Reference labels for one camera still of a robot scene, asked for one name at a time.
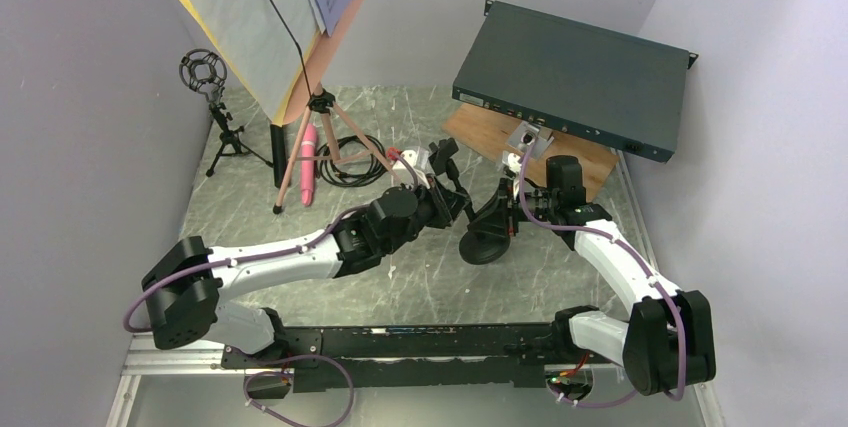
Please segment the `black round-base mic stand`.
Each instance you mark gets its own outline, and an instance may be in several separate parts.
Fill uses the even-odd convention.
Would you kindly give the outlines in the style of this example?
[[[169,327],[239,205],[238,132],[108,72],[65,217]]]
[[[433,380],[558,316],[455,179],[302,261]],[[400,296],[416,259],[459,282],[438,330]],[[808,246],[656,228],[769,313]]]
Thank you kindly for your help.
[[[426,178],[435,206],[434,217],[428,225],[448,227],[464,214],[468,224],[459,243],[462,260],[472,265],[486,265],[498,260],[511,243],[511,179],[500,178],[493,195],[482,207],[475,209],[470,194],[460,183],[459,170],[452,159],[458,152],[456,141],[449,137],[432,142],[428,150],[428,163],[433,172]]]

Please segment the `pink tripod music stand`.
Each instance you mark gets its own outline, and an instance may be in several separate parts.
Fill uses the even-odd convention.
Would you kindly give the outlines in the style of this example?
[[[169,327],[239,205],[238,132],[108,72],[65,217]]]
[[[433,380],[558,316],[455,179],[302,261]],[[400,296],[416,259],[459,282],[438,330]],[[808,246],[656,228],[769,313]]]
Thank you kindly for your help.
[[[387,156],[377,150],[375,144],[366,137],[363,129],[352,120],[340,107],[336,98],[322,85],[323,76],[328,70],[364,1],[353,0],[351,2],[342,15],[332,36],[328,36],[326,32],[319,32],[308,44],[307,54],[303,57],[301,73],[292,83],[285,105],[285,113],[280,118],[282,122],[291,121],[294,119],[294,115],[298,113],[300,115],[300,123],[295,138],[294,150],[288,157],[287,170],[283,183],[278,189],[276,200],[272,206],[272,212],[275,215],[283,211],[284,200],[289,190],[291,176],[295,172],[297,164],[303,160],[299,155],[300,142],[304,137],[307,125],[311,123],[314,115],[318,115],[321,120],[325,142],[330,151],[330,154],[324,157],[326,161],[343,164],[352,162],[360,157],[358,154],[348,157],[343,157],[340,154],[338,141],[332,125],[332,117],[337,116],[363,143],[366,147],[366,152],[372,155],[394,180],[400,181],[399,177],[392,172],[392,163]]]

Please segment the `pink small microphone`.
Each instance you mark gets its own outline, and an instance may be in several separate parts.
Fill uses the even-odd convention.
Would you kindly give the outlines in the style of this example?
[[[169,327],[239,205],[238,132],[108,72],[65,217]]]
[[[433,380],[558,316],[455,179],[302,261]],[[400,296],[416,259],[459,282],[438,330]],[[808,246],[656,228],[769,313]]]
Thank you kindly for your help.
[[[314,200],[315,160],[312,158],[315,157],[317,140],[317,130],[313,124],[309,123],[300,142],[299,151],[300,156],[303,157],[303,160],[300,161],[300,193],[301,203],[304,206],[311,206]]]

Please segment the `black silver handheld microphone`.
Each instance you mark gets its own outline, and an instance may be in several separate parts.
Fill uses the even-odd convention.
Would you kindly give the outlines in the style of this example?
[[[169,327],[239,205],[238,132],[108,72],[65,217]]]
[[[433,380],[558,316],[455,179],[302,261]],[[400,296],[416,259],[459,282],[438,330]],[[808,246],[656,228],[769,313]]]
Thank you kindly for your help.
[[[269,125],[274,186],[280,188],[287,170],[288,148],[284,126]]]

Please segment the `black tripod mic stand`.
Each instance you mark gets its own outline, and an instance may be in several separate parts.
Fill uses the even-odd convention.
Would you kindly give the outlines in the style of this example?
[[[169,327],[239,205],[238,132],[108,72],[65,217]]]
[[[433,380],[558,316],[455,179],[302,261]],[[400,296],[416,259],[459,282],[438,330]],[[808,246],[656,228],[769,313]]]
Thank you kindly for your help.
[[[207,177],[214,175],[216,166],[222,157],[239,157],[250,154],[266,166],[273,166],[270,160],[255,152],[242,141],[241,134],[245,132],[244,126],[237,128],[230,126],[233,117],[223,101],[228,70],[226,63],[217,53],[203,48],[188,51],[180,60],[179,76],[185,87],[204,96],[211,118],[220,129],[220,146],[210,167],[205,172]]]

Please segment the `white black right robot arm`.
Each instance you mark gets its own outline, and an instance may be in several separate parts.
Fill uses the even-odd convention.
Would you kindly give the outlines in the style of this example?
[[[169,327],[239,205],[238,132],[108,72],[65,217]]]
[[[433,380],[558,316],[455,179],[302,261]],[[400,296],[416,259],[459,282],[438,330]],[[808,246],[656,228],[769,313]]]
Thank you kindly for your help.
[[[460,241],[461,258],[490,264],[506,253],[520,223],[533,223],[592,265],[629,317],[620,321],[592,306],[558,312],[550,338],[555,356],[574,362],[598,354],[622,367],[643,396],[663,393],[678,400],[687,386],[713,380],[708,299],[664,277],[626,240],[612,216],[589,202],[579,161],[567,155],[548,158],[543,187],[526,179],[522,156],[508,153],[503,163],[505,177]]]

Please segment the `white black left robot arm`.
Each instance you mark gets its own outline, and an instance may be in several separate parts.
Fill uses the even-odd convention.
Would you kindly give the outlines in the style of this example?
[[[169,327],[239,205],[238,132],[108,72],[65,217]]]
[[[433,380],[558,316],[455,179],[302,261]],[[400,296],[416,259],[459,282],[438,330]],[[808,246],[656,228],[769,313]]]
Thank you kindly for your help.
[[[430,176],[416,187],[391,187],[305,236],[242,247],[208,247],[199,236],[186,237],[143,277],[142,294],[131,307],[145,307],[146,330],[159,350],[208,340],[272,367],[288,349],[282,319],[271,308],[240,305],[238,298],[283,284],[357,275],[424,229],[446,229],[470,210],[466,190],[450,190]]]

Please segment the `wooden board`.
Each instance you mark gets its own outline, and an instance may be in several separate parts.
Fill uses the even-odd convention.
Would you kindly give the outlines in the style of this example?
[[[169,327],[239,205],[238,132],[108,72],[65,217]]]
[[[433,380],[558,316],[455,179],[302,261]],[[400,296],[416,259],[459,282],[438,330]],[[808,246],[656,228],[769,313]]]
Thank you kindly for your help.
[[[500,165],[504,151],[515,152],[508,140],[519,124],[517,118],[462,104],[442,124],[442,128],[458,143]],[[553,131],[551,139],[541,157],[531,161],[527,177],[538,185],[545,185],[546,159],[556,155],[573,156],[582,167],[587,199],[593,200],[614,170],[618,156],[600,144],[567,133]]]

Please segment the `dark teal rack unit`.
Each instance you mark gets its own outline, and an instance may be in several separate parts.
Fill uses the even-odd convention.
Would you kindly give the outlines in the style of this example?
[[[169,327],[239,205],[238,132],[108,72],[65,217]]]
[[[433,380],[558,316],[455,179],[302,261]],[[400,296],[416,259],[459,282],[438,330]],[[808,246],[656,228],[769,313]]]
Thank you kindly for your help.
[[[678,146],[686,49],[489,1],[454,99],[666,163]]]

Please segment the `grey paper sheet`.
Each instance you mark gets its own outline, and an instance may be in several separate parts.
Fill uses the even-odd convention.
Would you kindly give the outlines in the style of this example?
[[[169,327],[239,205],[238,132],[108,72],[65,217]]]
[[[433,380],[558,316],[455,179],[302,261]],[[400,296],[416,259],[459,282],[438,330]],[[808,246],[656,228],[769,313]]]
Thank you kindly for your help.
[[[268,119],[286,115],[323,23],[313,0],[178,0]]]

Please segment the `silver metal bracket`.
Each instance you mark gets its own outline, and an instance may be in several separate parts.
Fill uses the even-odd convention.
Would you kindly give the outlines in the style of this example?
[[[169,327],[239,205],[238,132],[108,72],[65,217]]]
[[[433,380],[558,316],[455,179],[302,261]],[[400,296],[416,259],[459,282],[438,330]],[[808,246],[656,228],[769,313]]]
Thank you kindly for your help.
[[[553,142],[552,130],[522,121],[510,134],[507,144],[521,153],[539,159]]]

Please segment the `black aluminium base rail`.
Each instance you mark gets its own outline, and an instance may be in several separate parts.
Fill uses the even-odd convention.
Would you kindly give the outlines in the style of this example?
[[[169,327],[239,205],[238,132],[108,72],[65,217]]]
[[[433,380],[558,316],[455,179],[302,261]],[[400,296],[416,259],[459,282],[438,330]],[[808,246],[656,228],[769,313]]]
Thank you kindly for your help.
[[[141,375],[243,374],[248,392],[281,399],[289,391],[349,387],[510,384],[550,387],[577,405],[590,401],[594,364],[614,363],[603,348],[580,347],[565,320],[546,323],[387,327],[290,327],[275,355],[248,355],[197,341],[170,351],[136,339],[123,372]]]

